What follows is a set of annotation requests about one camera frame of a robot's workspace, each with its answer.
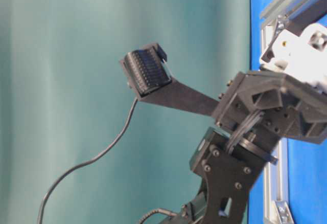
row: teal backdrop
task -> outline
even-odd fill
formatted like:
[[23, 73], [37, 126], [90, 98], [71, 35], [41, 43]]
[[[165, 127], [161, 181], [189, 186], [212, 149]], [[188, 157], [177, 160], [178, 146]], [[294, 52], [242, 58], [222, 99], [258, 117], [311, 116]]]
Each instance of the teal backdrop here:
[[[36, 223], [51, 183], [122, 129], [134, 98], [118, 64], [126, 52], [158, 41], [179, 81], [214, 98], [225, 91], [249, 68], [249, 8], [249, 0], [0, 0], [0, 223]], [[210, 125], [139, 103], [116, 147], [53, 192], [43, 223], [128, 224], [153, 208], [179, 211], [198, 190], [189, 159]]]

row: screw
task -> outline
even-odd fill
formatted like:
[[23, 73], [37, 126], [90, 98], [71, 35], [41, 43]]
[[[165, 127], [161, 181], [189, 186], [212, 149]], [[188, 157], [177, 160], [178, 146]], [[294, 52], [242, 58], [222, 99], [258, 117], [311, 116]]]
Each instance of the screw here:
[[278, 208], [281, 213], [285, 213], [285, 209], [283, 207]]
[[241, 190], [241, 189], [242, 189], [242, 184], [239, 183], [239, 182], [236, 182], [236, 183], [235, 183], [235, 188], [236, 188], [237, 190]]
[[266, 120], [266, 125], [270, 126], [271, 125], [271, 121], [270, 120]]
[[213, 155], [215, 157], [218, 157], [219, 156], [219, 151], [217, 149], [213, 150]]
[[203, 166], [203, 169], [204, 169], [205, 172], [210, 172], [211, 167], [210, 167], [209, 164], [206, 164], [206, 165]]
[[288, 218], [286, 216], [282, 216], [282, 223], [287, 223], [288, 222]]
[[246, 174], [251, 174], [251, 169], [249, 167], [244, 167], [243, 171]]

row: metal bracket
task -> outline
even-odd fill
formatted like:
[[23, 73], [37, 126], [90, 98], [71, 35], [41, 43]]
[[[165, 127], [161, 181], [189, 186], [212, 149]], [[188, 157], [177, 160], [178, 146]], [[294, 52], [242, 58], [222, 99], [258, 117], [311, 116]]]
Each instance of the metal bracket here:
[[294, 224], [294, 220], [286, 201], [274, 201], [274, 210], [276, 219], [274, 222], [265, 219], [264, 224]]

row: hole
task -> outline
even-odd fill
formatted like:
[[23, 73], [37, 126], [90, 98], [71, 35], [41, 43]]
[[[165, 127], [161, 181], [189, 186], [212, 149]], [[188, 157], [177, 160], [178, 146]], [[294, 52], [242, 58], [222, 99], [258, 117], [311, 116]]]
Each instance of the hole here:
[[260, 95], [261, 95], [261, 93], [256, 94], [256, 95], [252, 95], [252, 101], [253, 101], [254, 104], [258, 101]]
[[219, 217], [229, 218], [231, 210], [232, 199], [230, 197], [224, 197], [220, 201], [220, 209], [218, 211]]

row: bolt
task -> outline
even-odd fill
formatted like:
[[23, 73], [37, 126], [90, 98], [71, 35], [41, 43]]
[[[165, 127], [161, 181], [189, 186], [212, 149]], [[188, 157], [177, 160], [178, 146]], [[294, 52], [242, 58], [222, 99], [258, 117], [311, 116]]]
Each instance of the bolt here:
[[236, 183], [235, 183], [235, 188], [236, 188], [237, 190], [241, 190], [241, 189], [242, 189], [242, 184], [239, 183], [239, 182], [236, 182]]
[[218, 157], [219, 156], [219, 151], [217, 149], [213, 150], [213, 155], [215, 157]]
[[246, 174], [251, 174], [251, 169], [249, 167], [244, 167], [243, 171]]
[[288, 218], [286, 216], [282, 216], [282, 223], [287, 223], [288, 222]]
[[203, 166], [203, 169], [204, 169], [205, 172], [210, 172], [211, 167], [210, 167], [209, 164], [206, 164], [206, 165]]
[[278, 209], [279, 209], [279, 212], [285, 213], [285, 209], [283, 207], [279, 207]]
[[284, 29], [284, 24], [283, 24], [283, 23], [278, 24], [277, 28], [278, 28], [279, 30]]

